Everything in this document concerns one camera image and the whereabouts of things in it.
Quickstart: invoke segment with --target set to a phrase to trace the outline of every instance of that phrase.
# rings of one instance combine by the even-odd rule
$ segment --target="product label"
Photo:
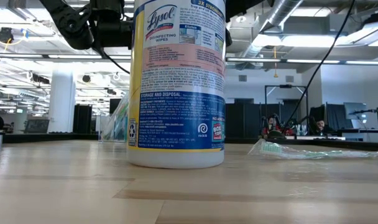
[[[224,1],[140,3],[130,149],[223,150]]]

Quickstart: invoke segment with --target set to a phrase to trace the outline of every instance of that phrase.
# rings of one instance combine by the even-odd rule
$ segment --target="desk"
[[[286,139],[293,140],[295,136],[286,136]],[[315,140],[315,139],[326,139],[324,136],[297,136],[297,140]],[[342,140],[345,141],[345,137],[329,136],[327,139],[330,140]]]
[[[378,134],[378,129],[340,129],[337,133],[348,139],[365,139],[366,134]]]
[[[0,223],[378,223],[378,157],[267,160],[246,156],[252,146],[227,144],[217,167],[170,170],[131,165],[125,144],[6,144]]]

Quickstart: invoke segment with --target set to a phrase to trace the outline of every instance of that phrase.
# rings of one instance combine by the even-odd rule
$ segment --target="lysol disinfecting wipes container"
[[[136,0],[128,161],[204,168],[224,160],[224,0]]]

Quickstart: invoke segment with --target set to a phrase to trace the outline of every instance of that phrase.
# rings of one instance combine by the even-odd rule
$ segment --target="yellow label stripe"
[[[191,152],[219,152],[219,149],[146,149],[146,148],[130,148],[130,150],[148,151],[148,152],[168,152],[168,153],[191,153]]]

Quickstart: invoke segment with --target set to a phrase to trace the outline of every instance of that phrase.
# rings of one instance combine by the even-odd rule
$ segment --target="person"
[[[325,124],[325,121],[322,119],[316,122],[316,125],[318,126],[318,132],[321,134],[331,134],[335,133],[336,131]]]
[[[262,130],[262,135],[264,138],[267,138],[268,134],[271,131],[282,131],[280,126],[277,124],[276,119],[273,116],[268,118],[268,126],[264,127]]]

